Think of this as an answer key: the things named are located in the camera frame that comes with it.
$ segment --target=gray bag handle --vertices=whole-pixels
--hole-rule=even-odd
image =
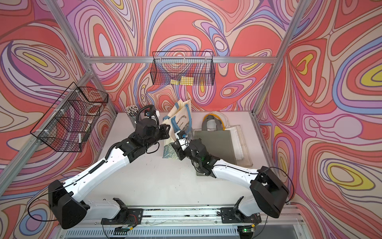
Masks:
[[[209,115],[207,116],[204,120],[203,120],[203,123],[202,123],[202,130],[203,131],[207,131],[207,122],[209,120],[212,120],[214,119],[215,120],[215,123],[216,123],[216,130],[223,130],[223,127],[222,127],[222,122],[217,119],[215,116],[213,115]]]

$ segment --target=black plastic cover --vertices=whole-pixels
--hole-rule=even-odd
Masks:
[[[57,218],[63,229],[69,229],[77,225],[86,216],[86,204],[74,200],[58,180],[48,186],[49,208]]]
[[[268,167],[262,166],[249,187],[259,208],[273,218],[279,218],[289,190]]]

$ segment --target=hanging wire basket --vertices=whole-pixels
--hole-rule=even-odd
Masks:
[[[43,129],[34,131],[48,110],[32,128],[31,134],[54,151],[82,152],[107,103],[106,92],[76,85],[68,100],[55,109],[55,115],[49,123]]]
[[[215,81],[212,51],[156,51],[152,53],[153,85],[207,86]]]

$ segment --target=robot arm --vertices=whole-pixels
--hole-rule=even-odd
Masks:
[[[105,158],[63,183],[56,180],[49,185],[49,208],[63,229],[69,229],[83,219],[107,218],[123,224],[129,213],[121,200],[85,200],[85,196],[115,171],[148,153],[148,148],[159,140],[169,138],[170,126],[159,125],[157,117],[152,119],[154,106],[150,107],[149,118],[137,119],[135,132],[112,145]],[[240,215],[235,214],[236,217],[251,216],[261,211],[274,218],[279,217],[289,190],[269,168],[247,169],[227,163],[210,155],[201,140],[188,141],[183,131],[175,135],[177,141],[172,147],[180,160],[188,157],[206,176],[226,179],[251,190],[253,196],[238,200]]]
[[[195,169],[204,175],[226,179],[251,190],[251,197],[238,201],[241,214],[251,216],[264,212],[273,218],[280,216],[289,190],[268,167],[247,169],[233,165],[210,155],[200,139],[189,141],[184,131],[176,132],[175,136],[177,141],[172,143],[172,147],[180,160],[188,157]]]
[[[170,137],[170,126],[159,125],[157,117],[154,120],[151,114],[149,118],[137,120],[135,131],[128,138],[113,144],[103,159],[63,183],[55,180],[48,186],[49,208],[63,229],[71,228],[83,219],[112,219],[121,212],[126,214],[127,207],[117,198],[113,201],[84,201],[84,198],[115,171],[148,153],[148,148],[159,140]]]

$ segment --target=white fabric bag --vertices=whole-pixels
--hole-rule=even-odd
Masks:
[[[175,103],[171,111],[163,118],[162,124],[170,125],[170,137],[164,141],[163,158],[177,159],[171,143],[176,141],[175,133],[184,130],[188,136],[192,135],[191,100]]]

